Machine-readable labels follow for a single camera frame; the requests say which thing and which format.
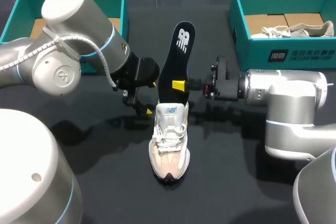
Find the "white sneaker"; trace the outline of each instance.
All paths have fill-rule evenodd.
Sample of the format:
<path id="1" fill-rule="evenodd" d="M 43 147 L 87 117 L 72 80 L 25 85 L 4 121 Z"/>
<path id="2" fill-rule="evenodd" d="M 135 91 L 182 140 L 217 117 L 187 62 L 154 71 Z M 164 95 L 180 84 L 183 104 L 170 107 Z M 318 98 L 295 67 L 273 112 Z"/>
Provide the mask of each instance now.
<path id="1" fill-rule="evenodd" d="M 155 174 L 172 181 L 183 176 L 188 168 L 187 149 L 188 103 L 159 103 L 156 106 L 153 138 L 149 143 L 149 157 Z"/>
<path id="2" fill-rule="evenodd" d="M 267 38 L 307 38 L 307 37 L 333 37 L 334 25 L 331 21 L 325 22 L 322 26 L 310 26 L 299 23 L 295 26 L 263 27 L 261 34 L 251 35 L 252 39 Z"/>

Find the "shoelace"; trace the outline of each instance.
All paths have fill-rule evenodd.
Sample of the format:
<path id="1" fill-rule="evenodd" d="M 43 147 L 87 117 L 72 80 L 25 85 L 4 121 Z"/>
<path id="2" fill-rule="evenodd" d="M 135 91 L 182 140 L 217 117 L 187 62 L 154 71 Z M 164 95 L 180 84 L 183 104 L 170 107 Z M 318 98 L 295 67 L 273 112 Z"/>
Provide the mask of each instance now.
<path id="1" fill-rule="evenodd" d="M 177 129 L 166 129 L 164 132 L 161 131 L 159 125 L 156 126 L 158 134 L 154 134 L 153 138 L 156 139 L 156 144 L 158 146 L 159 154 L 167 152 L 179 152 L 181 150 L 180 146 L 177 146 L 180 143 L 180 140 L 184 137 L 186 132 L 186 125 L 182 124 L 182 130 Z M 167 137 L 168 132 L 176 133 L 176 136 Z"/>
<path id="2" fill-rule="evenodd" d="M 282 38 L 282 37 L 290 37 L 290 32 L 288 30 L 281 30 L 279 28 L 288 29 L 288 26 L 276 26 L 276 27 L 263 27 L 264 34 L 268 34 L 269 38 Z"/>

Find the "black insole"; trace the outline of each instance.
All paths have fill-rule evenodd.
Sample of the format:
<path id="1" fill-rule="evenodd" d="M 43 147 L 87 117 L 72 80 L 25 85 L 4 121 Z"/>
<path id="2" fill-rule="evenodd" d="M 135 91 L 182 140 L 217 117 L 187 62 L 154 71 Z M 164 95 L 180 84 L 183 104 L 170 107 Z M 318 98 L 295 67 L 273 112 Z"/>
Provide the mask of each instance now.
<path id="1" fill-rule="evenodd" d="M 169 53 L 158 81 L 160 103 L 186 105 L 188 92 L 172 88 L 172 81 L 187 81 L 187 65 L 195 40 L 195 27 L 190 22 L 180 22 L 175 27 Z"/>

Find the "cardboard box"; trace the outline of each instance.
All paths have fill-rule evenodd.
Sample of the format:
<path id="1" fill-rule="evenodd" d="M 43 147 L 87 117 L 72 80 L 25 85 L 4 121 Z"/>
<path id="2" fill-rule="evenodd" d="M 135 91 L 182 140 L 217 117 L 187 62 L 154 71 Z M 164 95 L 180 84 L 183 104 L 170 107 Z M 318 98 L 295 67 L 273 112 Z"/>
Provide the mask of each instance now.
<path id="1" fill-rule="evenodd" d="M 113 26 L 120 32 L 120 19 L 119 18 L 109 18 Z M 43 18 L 36 18 L 33 28 L 31 29 L 30 38 L 37 39 L 42 33 L 42 29 L 46 26 L 46 21 Z"/>
<path id="2" fill-rule="evenodd" d="M 94 0 L 107 17 L 110 18 L 121 36 L 128 37 L 128 11 L 125 0 Z M 37 38 L 45 25 L 41 16 L 44 0 L 16 0 L 8 18 L 0 43 L 5 44 L 12 40 L 31 37 Z M 82 73 L 94 73 L 95 70 L 84 60 L 80 59 Z"/>
<path id="3" fill-rule="evenodd" d="M 336 24 L 336 0 L 231 0 L 229 21 L 242 70 L 336 68 L 336 37 L 251 39 L 262 27 Z"/>

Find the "shoe tongue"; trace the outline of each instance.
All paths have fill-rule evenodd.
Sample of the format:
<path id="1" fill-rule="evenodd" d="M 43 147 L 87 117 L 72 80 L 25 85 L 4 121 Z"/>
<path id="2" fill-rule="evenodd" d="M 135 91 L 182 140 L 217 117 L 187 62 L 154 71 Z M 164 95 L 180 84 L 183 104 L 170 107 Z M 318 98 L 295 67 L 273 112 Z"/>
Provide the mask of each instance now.
<path id="1" fill-rule="evenodd" d="M 309 33 L 306 30 L 303 30 L 303 29 L 300 29 L 300 30 L 297 30 L 297 31 L 292 31 L 290 35 L 291 35 L 292 38 L 300 38 L 300 37 L 306 38 L 306 37 L 309 37 Z"/>
<path id="2" fill-rule="evenodd" d="M 159 103 L 156 106 L 156 120 L 161 131 L 169 126 L 180 129 L 184 117 L 184 105 L 181 103 Z"/>

